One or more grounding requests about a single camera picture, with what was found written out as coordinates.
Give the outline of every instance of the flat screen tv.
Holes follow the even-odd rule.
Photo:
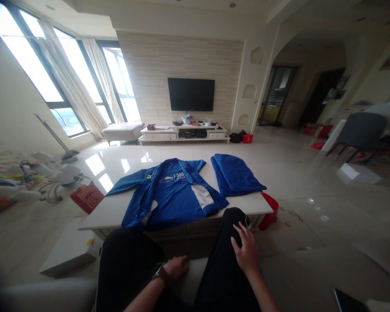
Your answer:
[[[215,80],[168,78],[173,111],[212,111]]]

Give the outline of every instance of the window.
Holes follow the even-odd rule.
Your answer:
[[[44,61],[33,37],[44,37],[39,21],[10,2],[0,3],[0,36],[20,63],[51,112],[70,137],[88,132],[72,109],[57,80]],[[81,41],[55,29],[76,73],[108,124],[114,122],[111,109]]]
[[[118,95],[117,100],[121,103],[120,107],[125,119],[130,122],[140,122],[129,73],[118,42],[99,40],[98,45],[107,61],[114,89]]]

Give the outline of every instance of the white ottoman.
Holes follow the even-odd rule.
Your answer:
[[[141,123],[115,123],[105,128],[103,134],[110,145],[110,141],[136,141],[142,136],[142,129]]]

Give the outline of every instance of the white curtain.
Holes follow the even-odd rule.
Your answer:
[[[78,117],[95,136],[95,139],[103,140],[102,130],[108,127],[107,122],[102,117],[97,105],[69,62],[53,30],[53,26],[45,20],[40,20],[39,23],[46,38],[36,38],[36,42],[50,64],[62,91]]]
[[[108,105],[113,112],[115,122],[117,124],[124,122],[124,117],[121,113],[113,84],[111,83],[110,72],[108,71],[103,52],[101,51],[95,39],[84,38],[82,43],[84,44],[85,50],[90,57],[92,66],[94,67],[95,73],[97,74],[98,81],[101,84]]]

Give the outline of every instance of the knee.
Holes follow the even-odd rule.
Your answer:
[[[132,241],[137,235],[138,233],[135,230],[127,227],[114,230],[104,240],[104,247],[117,245],[120,242]]]
[[[224,211],[222,221],[231,224],[238,224],[238,222],[241,221],[244,226],[248,226],[250,224],[250,220],[247,215],[237,207],[232,207]]]
[[[225,216],[225,215],[240,215],[240,214],[244,214],[244,212],[242,212],[242,210],[240,208],[231,207],[231,208],[228,208],[227,210],[224,211],[223,216]]]

